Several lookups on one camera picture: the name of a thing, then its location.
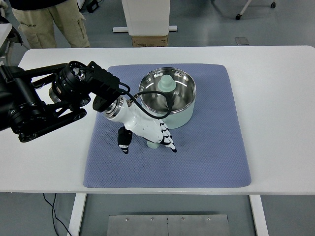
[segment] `blue mat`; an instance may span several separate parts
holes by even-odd
[[[190,121],[171,130],[177,153],[133,135],[129,154],[117,145],[122,123],[96,116],[84,186],[94,188],[231,188],[251,183],[234,97],[224,66],[213,64],[148,64],[113,66],[109,72],[138,92],[142,78],[161,67],[175,67],[196,83]]]

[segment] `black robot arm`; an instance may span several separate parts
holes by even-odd
[[[46,77],[32,82],[37,76]],[[36,89],[51,84],[53,104],[46,104]],[[21,142],[28,142],[86,115],[81,107],[96,94],[93,109],[103,112],[120,95],[120,80],[91,61],[71,61],[32,70],[0,67],[0,131],[11,127]]]

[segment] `lid knob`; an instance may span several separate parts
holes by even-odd
[[[158,82],[157,87],[162,92],[171,92],[176,88],[176,82],[170,75],[163,75]]]

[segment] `black shirt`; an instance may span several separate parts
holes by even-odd
[[[38,10],[60,4],[66,0],[9,0],[11,7],[17,10]]]

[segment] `gray floor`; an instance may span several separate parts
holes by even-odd
[[[246,37],[253,46],[315,47],[314,0],[278,0],[275,9],[270,8],[271,0],[254,0],[242,19],[237,21],[235,16],[245,2],[172,0],[170,25],[177,25],[178,31],[169,34],[169,47],[237,46],[235,37]],[[82,13],[92,47],[132,47],[128,34],[112,33],[112,27],[126,26],[120,1],[104,0],[94,13]],[[11,9],[6,17],[15,28],[18,27]],[[56,38],[59,47],[69,47],[58,31]],[[18,65],[25,51],[24,47],[15,45],[14,65]],[[66,225],[69,224],[74,196],[57,196],[57,217]],[[47,198],[52,201],[53,195],[49,194]],[[314,196],[262,196],[262,202],[270,236],[315,235]],[[81,235],[106,235],[108,216],[112,214],[183,212],[225,213],[229,216],[231,235],[255,235],[249,206],[247,196],[89,195]],[[0,235],[53,236],[51,214],[42,194],[0,193]],[[56,224],[60,235],[66,235],[62,226]]]

